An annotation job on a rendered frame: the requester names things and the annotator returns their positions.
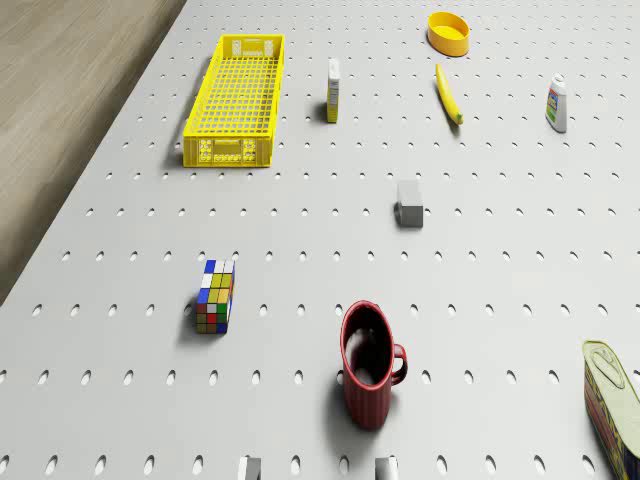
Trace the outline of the small white bottle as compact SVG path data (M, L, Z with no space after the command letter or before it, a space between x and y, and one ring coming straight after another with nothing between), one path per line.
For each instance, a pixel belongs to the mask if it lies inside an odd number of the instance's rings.
M567 131L567 88L563 75L556 73L551 81L545 118L553 129L559 133Z

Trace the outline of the puzzle cube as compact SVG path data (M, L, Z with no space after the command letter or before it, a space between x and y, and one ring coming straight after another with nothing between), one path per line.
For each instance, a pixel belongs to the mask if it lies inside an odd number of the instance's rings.
M196 331L225 334L231 316L235 261L208 259L196 302Z

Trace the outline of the yellow basket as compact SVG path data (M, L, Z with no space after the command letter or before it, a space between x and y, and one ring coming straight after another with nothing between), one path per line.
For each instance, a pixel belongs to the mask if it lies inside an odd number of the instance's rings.
M183 131L183 165L270 166L283 67L282 34L221 36Z

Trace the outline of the flat-sided can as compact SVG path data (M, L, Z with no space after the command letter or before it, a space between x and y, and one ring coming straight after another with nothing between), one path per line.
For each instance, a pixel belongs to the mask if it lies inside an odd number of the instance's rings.
M640 480L640 398L615 352L603 341L582 345L584 398L618 480Z

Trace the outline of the yellow bowl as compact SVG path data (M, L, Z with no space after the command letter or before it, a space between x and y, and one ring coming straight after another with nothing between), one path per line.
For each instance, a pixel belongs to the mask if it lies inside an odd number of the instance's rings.
M450 12L434 12L428 17L427 38L440 53L461 57L469 51L470 28L466 21Z

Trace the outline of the banana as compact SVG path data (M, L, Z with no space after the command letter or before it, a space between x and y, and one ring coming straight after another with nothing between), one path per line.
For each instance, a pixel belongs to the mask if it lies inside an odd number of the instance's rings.
M440 99L449 116L449 118L457 125L462 125L464 122L464 116L455 102L453 94L451 92L448 80L444 73L444 70L440 64L435 67L436 83Z

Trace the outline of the red mug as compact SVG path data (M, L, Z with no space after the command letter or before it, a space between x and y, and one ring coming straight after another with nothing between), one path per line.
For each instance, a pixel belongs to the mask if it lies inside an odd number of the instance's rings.
M406 351L394 341L380 307L368 300L346 311L339 344L347 409L361 428L379 429L390 410L392 387L406 378Z

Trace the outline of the grey cube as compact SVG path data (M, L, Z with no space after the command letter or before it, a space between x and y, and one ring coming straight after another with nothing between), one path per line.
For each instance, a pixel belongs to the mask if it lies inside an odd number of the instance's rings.
M401 180L397 186L399 225L422 228L424 224L423 199L417 180Z

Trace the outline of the white and yellow box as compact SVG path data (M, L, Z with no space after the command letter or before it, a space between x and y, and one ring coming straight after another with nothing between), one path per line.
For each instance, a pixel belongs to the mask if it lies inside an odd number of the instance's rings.
M336 58L330 58L327 77L327 121L329 123L336 123L338 120L340 78L339 61Z

